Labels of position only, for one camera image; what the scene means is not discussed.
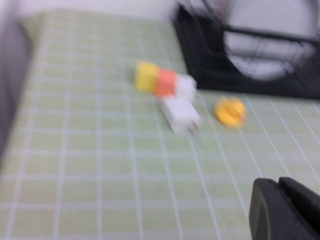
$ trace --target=building block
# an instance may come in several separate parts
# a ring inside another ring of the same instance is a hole
[[[135,72],[135,87],[140,91],[155,90],[159,67],[153,63],[138,61]]]
[[[177,83],[177,74],[174,71],[160,68],[154,89],[157,97],[173,96]]]
[[[194,103],[197,95],[196,80],[190,75],[178,75],[174,94],[176,98],[187,98]]]
[[[175,134],[195,133],[200,129],[201,118],[187,98],[166,96],[160,107]]]

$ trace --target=black wire basket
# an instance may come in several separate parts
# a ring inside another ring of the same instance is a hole
[[[224,24],[221,12],[214,11],[206,0],[196,9],[189,0],[179,4],[173,20],[188,72],[197,81],[199,89],[276,95],[297,98],[320,98],[320,41],[316,38],[279,34],[271,31],[259,31],[233,27]],[[297,51],[312,46],[314,51],[305,58],[292,55],[261,53],[250,51],[232,51],[227,49],[227,33],[247,36],[259,44],[265,41],[278,41],[296,46]],[[250,61],[277,61],[285,73],[268,80],[255,79],[243,74],[230,60],[231,57]]]

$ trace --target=white toy piece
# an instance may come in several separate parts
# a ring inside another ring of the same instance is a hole
[[[178,75],[175,86],[176,98],[187,98],[191,103],[196,100],[197,82],[190,75]]]
[[[160,99],[160,106],[175,134],[199,130],[201,118],[187,98],[163,97]]]

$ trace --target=light green tablecloth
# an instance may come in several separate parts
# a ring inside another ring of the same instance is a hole
[[[170,24],[42,18],[2,160],[0,239],[249,240],[255,178],[320,193],[318,103],[238,94],[247,124],[231,131],[213,116],[223,94],[200,91],[200,132],[175,135],[133,86],[137,59],[186,73]]]

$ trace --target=black plastic object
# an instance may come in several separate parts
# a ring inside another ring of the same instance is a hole
[[[235,28],[223,24],[209,10],[196,12],[180,4],[173,21],[188,72],[197,81],[199,89],[320,99],[320,41],[274,32]],[[224,35],[232,32],[252,36],[260,41],[272,40],[302,46],[313,46],[314,53],[297,62],[282,56],[259,55],[253,52],[226,51]],[[249,59],[275,59],[294,71],[270,80],[258,80],[242,74],[229,60],[228,54]]]
[[[320,240],[320,196],[289,177],[258,178],[249,212],[252,240]]]

